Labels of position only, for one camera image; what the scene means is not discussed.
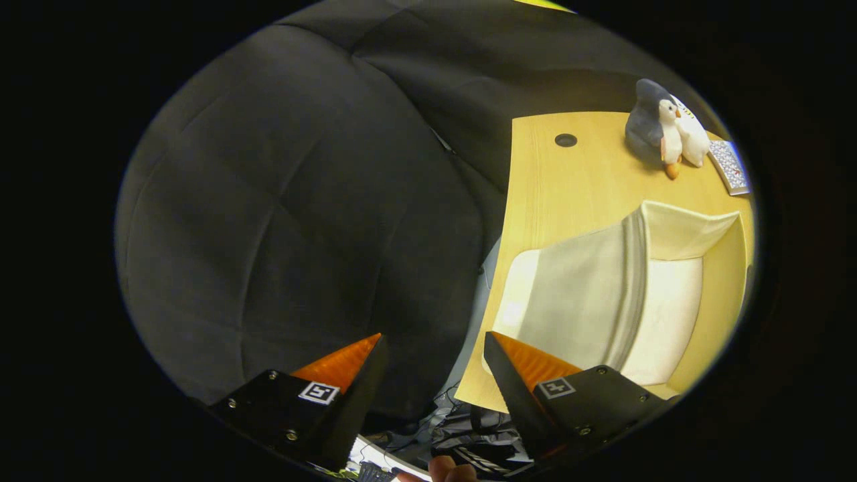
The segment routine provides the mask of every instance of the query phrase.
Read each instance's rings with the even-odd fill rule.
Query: black background
[[[828,437],[844,431],[852,385],[832,343],[850,318],[850,159],[835,155],[834,131],[852,108],[843,93],[842,15],[688,3],[570,7],[672,66],[733,131],[759,193],[760,282],[711,376],[657,425],[573,476],[830,479],[836,443]],[[157,110],[219,53],[300,7],[11,7],[3,181],[15,288],[7,366],[22,383],[7,390],[5,408],[24,422],[9,434],[22,476],[299,478],[225,435],[159,372],[124,312],[111,230],[125,163]],[[653,468],[665,464],[667,472]]]

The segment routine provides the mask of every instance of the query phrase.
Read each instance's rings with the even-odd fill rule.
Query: human hand
[[[449,455],[440,455],[428,463],[428,474],[432,482],[479,482],[476,469],[472,465],[455,466],[455,461]],[[398,482],[424,482],[416,475],[402,472],[396,476]]]

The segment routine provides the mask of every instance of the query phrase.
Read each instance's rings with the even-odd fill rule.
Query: keyboard
[[[357,482],[391,482],[397,473],[399,470],[395,468],[392,472],[386,472],[372,462],[361,462]]]

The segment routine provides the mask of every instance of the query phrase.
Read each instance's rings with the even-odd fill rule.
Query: desk grommet hole
[[[557,146],[560,146],[563,148],[570,148],[574,144],[578,143],[578,138],[575,136],[572,136],[571,134],[560,134],[560,135],[556,136],[556,138],[554,139],[554,142],[556,142]]]

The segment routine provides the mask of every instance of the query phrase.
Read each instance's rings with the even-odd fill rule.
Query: stuffed penguin
[[[711,150],[711,141],[705,128],[693,115],[679,118],[676,126],[681,134],[681,153],[684,159],[696,167],[702,167],[705,155]]]
[[[658,123],[661,125],[661,161],[670,179],[679,176],[681,162],[681,133],[676,121],[681,118],[679,107],[672,101],[662,99],[657,103]]]
[[[640,160],[662,164],[660,102],[673,101],[667,89],[649,79],[637,81],[637,104],[625,124],[625,143]]]

